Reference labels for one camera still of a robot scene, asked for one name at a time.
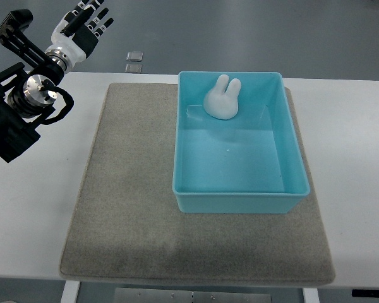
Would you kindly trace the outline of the black white robot left hand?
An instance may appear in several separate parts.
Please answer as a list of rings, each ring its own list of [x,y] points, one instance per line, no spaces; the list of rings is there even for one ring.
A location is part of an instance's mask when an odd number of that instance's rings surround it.
[[[54,29],[52,46],[68,51],[68,57],[88,58],[114,22],[108,12],[103,1],[79,1]]]

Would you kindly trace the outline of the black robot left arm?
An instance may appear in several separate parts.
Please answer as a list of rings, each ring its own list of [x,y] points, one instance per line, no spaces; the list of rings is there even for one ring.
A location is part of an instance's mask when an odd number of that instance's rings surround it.
[[[59,88],[66,64],[41,51],[24,35],[28,9],[10,11],[0,24],[0,43],[21,58],[0,72],[0,157],[11,162],[40,138],[36,128],[66,117],[73,97]]]

